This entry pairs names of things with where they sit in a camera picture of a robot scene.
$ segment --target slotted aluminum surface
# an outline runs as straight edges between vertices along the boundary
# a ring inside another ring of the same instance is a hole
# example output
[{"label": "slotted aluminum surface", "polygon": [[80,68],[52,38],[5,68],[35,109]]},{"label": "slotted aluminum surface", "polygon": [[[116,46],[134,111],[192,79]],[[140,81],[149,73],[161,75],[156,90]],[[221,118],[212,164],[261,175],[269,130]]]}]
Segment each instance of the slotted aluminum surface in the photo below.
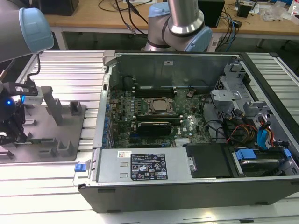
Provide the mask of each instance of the slotted aluminum surface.
[{"label": "slotted aluminum surface", "polygon": [[[81,100],[87,105],[80,152],[75,161],[43,164],[0,165],[0,223],[86,223],[97,224],[179,224],[179,223],[240,223],[240,219],[254,219],[261,224],[297,224],[299,194],[273,205],[203,208],[97,214],[73,187],[74,165],[91,158],[95,119],[100,98],[103,72],[103,51],[45,51],[41,55],[41,74],[34,77],[37,85],[52,85],[54,96]],[[270,59],[264,72],[282,72]],[[30,60],[19,81],[33,67]]]},{"label": "slotted aluminum surface", "polygon": [[[247,54],[295,121],[299,123],[299,78],[281,58],[272,57],[269,53]],[[252,85],[252,89],[256,96],[262,100],[263,97],[257,88]]]}]

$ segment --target blue cable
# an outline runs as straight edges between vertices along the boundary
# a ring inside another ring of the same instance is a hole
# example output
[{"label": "blue cable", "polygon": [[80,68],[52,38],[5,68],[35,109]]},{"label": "blue cable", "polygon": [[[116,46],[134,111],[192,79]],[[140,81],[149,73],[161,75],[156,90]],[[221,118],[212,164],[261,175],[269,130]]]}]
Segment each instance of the blue cable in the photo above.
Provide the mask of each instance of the blue cable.
[{"label": "blue cable", "polygon": [[228,49],[230,48],[230,46],[232,45],[232,43],[233,43],[233,41],[234,41],[234,38],[235,38],[235,26],[234,26],[234,23],[233,23],[233,21],[232,21],[231,18],[228,18],[228,17],[226,17],[226,16],[221,16],[221,17],[230,20],[231,25],[232,25],[232,32],[231,32],[231,33],[232,33],[233,35],[232,35],[232,37],[230,38],[230,42],[229,42],[229,44],[228,44],[227,49],[225,50],[225,52],[227,52]]},{"label": "blue cable", "polygon": [[233,43],[233,41],[234,41],[234,38],[235,38],[235,26],[234,26],[234,23],[233,23],[232,19],[229,18],[229,20],[230,20],[230,22],[232,23],[232,33],[233,33],[233,36],[232,36],[232,38],[230,39],[230,43],[229,43],[228,47],[226,48],[225,52],[228,51],[228,49],[229,49],[230,46],[232,45],[232,43]]}]

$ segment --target gray floor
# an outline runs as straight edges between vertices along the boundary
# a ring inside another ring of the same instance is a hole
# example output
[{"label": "gray floor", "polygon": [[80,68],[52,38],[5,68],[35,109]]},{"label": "gray floor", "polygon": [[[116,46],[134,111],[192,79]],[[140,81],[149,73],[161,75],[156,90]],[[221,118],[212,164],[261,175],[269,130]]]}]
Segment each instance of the gray floor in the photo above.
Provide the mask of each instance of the gray floor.
[{"label": "gray floor", "polygon": [[[142,36],[129,34],[66,33],[66,39],[69,49],[77,50],[140,50],[146,44],[146,39]],[[285,43],[284,40],[266,40],[262,48],[256,46],[257,42],[258,39],[236,38],[229,52],[276,52],[299,75],[299,42],[290,42],[285,49],[281,49]],[[29,56],[19,58],[4,81],[16,80],[29,58]],[[0,70],[7,65],[8,62],[0,63]]]}]

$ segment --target printed warning label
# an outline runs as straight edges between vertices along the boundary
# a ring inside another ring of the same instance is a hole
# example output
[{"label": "printed warning label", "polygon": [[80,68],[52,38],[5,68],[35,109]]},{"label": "printed warning label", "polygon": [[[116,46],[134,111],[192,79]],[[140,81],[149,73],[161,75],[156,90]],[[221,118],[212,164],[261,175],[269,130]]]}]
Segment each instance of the printed warning label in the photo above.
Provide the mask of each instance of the printed warning label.
[{"label": "printed warning label", "polygon": [[167,180],[165,154],[132,154],[133,181]]}]

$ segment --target desk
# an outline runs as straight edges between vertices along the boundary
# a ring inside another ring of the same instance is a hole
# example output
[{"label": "desk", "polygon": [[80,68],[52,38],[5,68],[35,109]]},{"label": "desk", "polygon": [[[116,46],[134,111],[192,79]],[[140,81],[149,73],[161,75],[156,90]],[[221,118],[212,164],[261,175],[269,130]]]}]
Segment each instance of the desk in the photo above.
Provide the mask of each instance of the desk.
[{"label": "desk", "polygon": [[[92,33],[131,33],[121,21],[118,12],[106,12],[98,8],[100,0],[80,0],[73,16],[46,15],[52,31],[55,33],[60,49],[68,49],[63,32],[92,32]],[[110,4],[114,0],[105,0],[102,8],[114,10]],[[225,7],[235,0],[226,0]],[[151,4],[138,6],[140,14],[147,18]],[[248,18],[236,17],[236,11],[228,8],[227,12],[233,19],[241,21],[242,27],[237,37],[260,39],[299,40],[299,26],[289,20],[264,22],[260,16],[253,14]],[[128,12],[122,12],[125,21],[130,24]],[[147,24],[135,14],[132,19],[136,26],[147,33]],[[227,31],[227,23],[221,19],[218,27],[212,28],[214,34],[208,51],[215,51],[219,38]]]}]

